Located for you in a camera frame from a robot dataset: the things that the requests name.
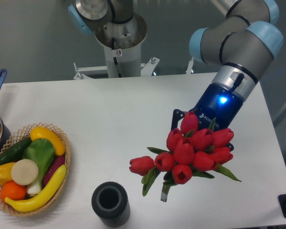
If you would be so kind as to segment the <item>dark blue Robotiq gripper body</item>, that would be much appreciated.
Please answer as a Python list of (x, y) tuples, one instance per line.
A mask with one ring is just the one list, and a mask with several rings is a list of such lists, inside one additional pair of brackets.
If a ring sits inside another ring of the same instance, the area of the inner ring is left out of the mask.
[(224, 87), (212, 83), (191, 111), (198, 117), (198, 129), (208, 128), (215, 119), (214, 130), (227, 128), (240, 108), (243, 100)]

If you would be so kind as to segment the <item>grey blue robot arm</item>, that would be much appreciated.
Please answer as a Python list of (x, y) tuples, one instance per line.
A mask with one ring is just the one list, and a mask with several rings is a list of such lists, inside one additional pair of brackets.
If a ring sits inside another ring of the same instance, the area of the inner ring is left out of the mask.
[[(131, 0), (76, 0), (68, 12), (79, 30), (94, 33), (103, 46), (110, 78), (142, 76), (151, 68), (141, 66), (147, 26)], [(234, 0), (223, 23), (192, 34), (192, 58), (221, 65), (193, 108), (199, 128), (219, 132), (230, 125), (282, 47), (278, 17), (273, 0)]]

